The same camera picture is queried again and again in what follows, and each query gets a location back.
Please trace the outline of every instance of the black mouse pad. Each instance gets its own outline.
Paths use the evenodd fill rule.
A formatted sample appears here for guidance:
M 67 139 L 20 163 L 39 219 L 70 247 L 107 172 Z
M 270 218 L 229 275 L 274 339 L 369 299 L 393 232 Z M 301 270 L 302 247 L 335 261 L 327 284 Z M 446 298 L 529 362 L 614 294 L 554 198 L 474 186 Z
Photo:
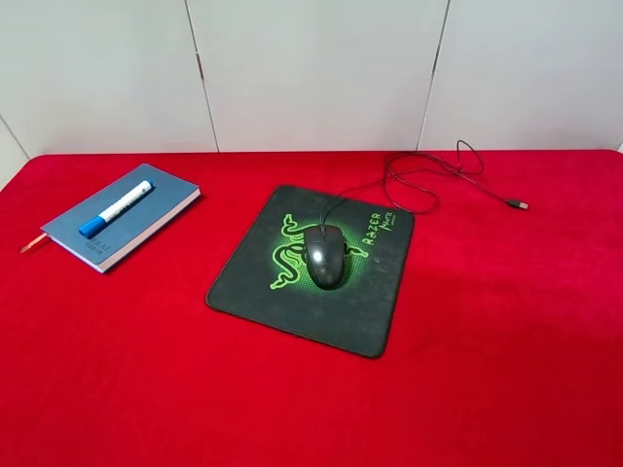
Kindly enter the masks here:
M 207 294 L 218 310 L 367 357 L 383 353 L 414 226 L 411 214 L 335 199 L 326 224 L 347 242 L 345 275 L 334 290 L 310 279 L 303 229 L 331 197 L 277 188 Z

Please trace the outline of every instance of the mouse cable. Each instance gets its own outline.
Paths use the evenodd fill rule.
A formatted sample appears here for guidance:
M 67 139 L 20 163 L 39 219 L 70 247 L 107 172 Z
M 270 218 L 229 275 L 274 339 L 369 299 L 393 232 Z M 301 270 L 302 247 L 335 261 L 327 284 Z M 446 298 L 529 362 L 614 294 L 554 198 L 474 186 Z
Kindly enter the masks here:
M 467 170 L 465 168 L 463 168 L 463 166 L 461 165 L 461 150 L 460 150 L 460 145 L 463 144 L 464 146 L 467 146 L 467 148 L 469 148 L 470 153 L 473 154 L 476 157 L 476 160 L 478 161 L 478 168 L 474 169 L 474 170 Z M 460 139 L 459 141 L 457 141 L 457 148 L 456 148 L 456 154 L 457 154 L 457 163 L 456 164 L 452 164 L 451 162 L 446 161 L 443 158 L 440 158 L 439 156 L 435 156 L 433 154 L 428 154 L 428 153 L 423 153 L 421 151 L 401 151 L 398 153 L 393 153 L 390 154 L 388 156 L 385 157 L 385 165 L 384 165 L 384 170 L 383 170 L 383 178 L 380 180 L 377 180 L 375 182 L 372 183 L 368 183 L 366 185 L 361 185 L 358 187 L 352 187 L 352 188 L 348 188 L 346 190 L 343 190 L 342 192 L 339 192 L 338 194 L 334 195 L 333 197 L 329 198 L 327 200 L 327 202 L 324 204 L 324 206 L 322 207 L 322 211 L 320 212 L 320 227 L 322 228 L 324 226 L 324 223 L 326 222 L 326 218 L 329 215 L 329 213 L 335 209 L 336 207 L 338 207 L 342 202 L 344 202 L 346 199 L 342 199 L 340 200 L 338 203 L 336 203 L 335 205 L 333 205 L 333 207 L 331 207 L 330 209 L 328 209 L 329 205 L 336 199 L 336 198 L 340 198 L 343 195 L 345 195 L 346 193 L 349 192 L 354 192 L 354 191 L 358 191 L 358 190 L 363 190 L 366 188 L 370 188 L 373 187 L 375 185 L 379 185 L 382 184 L 383 186 L 383 193 L 385 194 L 385 197 L 394 205 L 396 206 L 398 209 L 401 209 L 403 211 L 409 212 L 411 214 L 430 214 L 432 212 L 434 212 L 438 207 L 439 207 L 439 197 L 437 196 L 436 193 L 434 193 L 433 191 L 429 190 L 428 188 L 425 187 L 421 187 L 418 185 L 414 185 L 413 183 L 405 180 L 404 178 L 402 178 L 402 175 L 405 175 L 407 173 L 414 173 L 414 172 L 432 172 L 435 173 L 437 175 L 443 175 L 443 176 L 450 176 L 450 177 L 461 177 L 463 180 L 467 180 L 469 183 L 471 183 L 472 185 L 474 185 L 476 188 L 478 188 L 481 192 L 485 193 L 486 195 L 489 195 L 492 198 L 495 198 L 499 201 L 502 201 L 504 203 L 506 203 L 507 205 L 511 206 L 511 207 L 515 207 L 518 209 L 528 209 L 528 205 L 525 202 L 519 201 L 518 199 L 509 199 L 509 198 L 503 198 L 500 195 L 498 195 L 497 193 L 491 191 L 490 189 L 488 189 L 487 187 L 483 186 L 481 183 L 477 182 L 476 180 L 474 180 L 473 178 L 471 178 L 474 175 L 480 175 L 485 171 L 485 164 L 483 163 L 483 160 L 480 156 L 480 154 L 478 154 L 478 151 L 476 151 L 474 148 L 472 148 L 468 143 L 466 143 L 465 141 L 463 141 L 462 139 Z M 435 164 L 437 164 L 442 170 L 435 170 L 433 168 L 427 168 L 427 167 L 423 167 L 423 168 L 409 168 L 406 170 L 401 170 L 401 171 L 395 171 L 394 168 L 392 167 L 392 165 L 400 160 L 400 159 L 406 159 L 406 158 L 423 158 L 426 159 L 428 161 L 434 162 Z M 422 209 L 422 210 L 411 210 L 411 209 L 407 209 L 406 207 L 398 204 L 392 197 L 391 195 L 387 192 L 387 181 L 388 180 L 395 180 L 409 188 L 413 188 L 415 190 L 419 190 L 420 192 L 424 193 L 425 195 L 429 196 L 431 198 L 431 204 L 426 208 L 426 209 Z

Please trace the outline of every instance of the black mouse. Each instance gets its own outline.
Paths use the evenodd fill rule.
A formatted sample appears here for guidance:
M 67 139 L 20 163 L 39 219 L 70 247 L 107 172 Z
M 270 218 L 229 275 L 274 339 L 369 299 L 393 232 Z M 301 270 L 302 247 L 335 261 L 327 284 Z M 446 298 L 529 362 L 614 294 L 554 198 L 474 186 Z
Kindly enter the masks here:
M 303 231 L 305 261 L 313 283 L 332 289 L 342 280 L 346 244 L 342 231 L 335 226 L 319 225 Z

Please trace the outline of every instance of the marker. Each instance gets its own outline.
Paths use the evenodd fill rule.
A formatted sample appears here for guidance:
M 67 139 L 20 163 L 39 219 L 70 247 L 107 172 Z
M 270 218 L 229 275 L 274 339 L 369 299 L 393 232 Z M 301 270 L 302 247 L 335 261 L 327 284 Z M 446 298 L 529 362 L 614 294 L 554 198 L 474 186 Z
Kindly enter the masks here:
M 154 188 L 151 180 L 144 180 L 133 188 L 127 195 L 124 195 L 112 206 L 104 209 L 98 216 L 93 217 L 84 226 L 78 229 L 81 236 L 91 238 L 97 234 L 106 224 L 115 219 L 124 209 L 131 206 L 145 196 Z

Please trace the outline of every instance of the blue notebook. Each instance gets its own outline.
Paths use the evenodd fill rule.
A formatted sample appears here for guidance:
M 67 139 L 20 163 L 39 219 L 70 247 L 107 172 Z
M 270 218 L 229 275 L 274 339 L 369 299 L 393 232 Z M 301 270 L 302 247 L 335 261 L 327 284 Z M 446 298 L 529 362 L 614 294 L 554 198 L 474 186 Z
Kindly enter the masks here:
M 86 239 L 78 229 L 143 180 L 154 188 Z M 66 250 L 99 272 L 105 272 L 175 217 L 200 195 L 197 185 L 144 163 L 41 228 Z

